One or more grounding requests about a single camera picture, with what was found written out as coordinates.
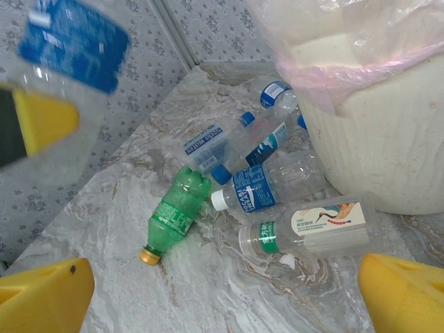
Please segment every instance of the gray marble surface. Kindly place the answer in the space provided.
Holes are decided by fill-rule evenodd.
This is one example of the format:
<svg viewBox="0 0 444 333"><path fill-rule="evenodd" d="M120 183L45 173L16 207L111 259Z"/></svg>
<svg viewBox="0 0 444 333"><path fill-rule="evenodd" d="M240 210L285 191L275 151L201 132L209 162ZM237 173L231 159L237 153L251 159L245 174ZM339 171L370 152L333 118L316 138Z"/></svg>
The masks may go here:
<svg viewBox="0 0 444 333"><path fill-rule="evenodd" d="M8 273L88 258L96 289L83 332L372 332L357 286L359 257L249 261L237 242L247 219L216 213L209 203L159 265L138 259L148 219L178 170L177 142L215 121L260 112L249 80L271 71L270 64L195 67ZM300 133L280 153L308 147ZM334 195L333 189L317 194ZM377 213L382 250L444 265L443 217Z"/></svg>

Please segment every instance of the floral wallpaper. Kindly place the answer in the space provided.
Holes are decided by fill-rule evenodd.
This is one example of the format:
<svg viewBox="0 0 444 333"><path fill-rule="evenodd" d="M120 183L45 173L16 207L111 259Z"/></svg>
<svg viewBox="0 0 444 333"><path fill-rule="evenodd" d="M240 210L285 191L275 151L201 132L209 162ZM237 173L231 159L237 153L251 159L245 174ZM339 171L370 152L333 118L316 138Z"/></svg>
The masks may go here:
<svg viewBox="0 0 444 333"><path fill-rule="evenodd" d="M242 0L168 0L202 62L270 61L271 50Z"/></svg>
<svg viewBox="0 0 444 333"><path fill-rule="evenodd" d="M118 91L108 101L87 170L76 184L55 188L10 179L0 172L2 261L13 262L20 255L186 74L146 0L108 1L112 2L131 35L132 49ZM0 1L0 80L19 66L15 52L26 21L25 3Z"/></svg>

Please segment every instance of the green soda bottle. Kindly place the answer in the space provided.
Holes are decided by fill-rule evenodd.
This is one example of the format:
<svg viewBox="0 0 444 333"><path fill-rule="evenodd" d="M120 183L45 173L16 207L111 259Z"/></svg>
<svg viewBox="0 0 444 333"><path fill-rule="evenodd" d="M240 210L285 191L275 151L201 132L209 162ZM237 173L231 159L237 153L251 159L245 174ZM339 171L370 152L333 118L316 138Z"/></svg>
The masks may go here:
<svg viewBox="0 0 444 333"><path fill-rule="evenodd" d="M211 180L187 166L181 168L148 221L148 244L139 258L155 266L165 251L185 237L210 191Z"/></svg>

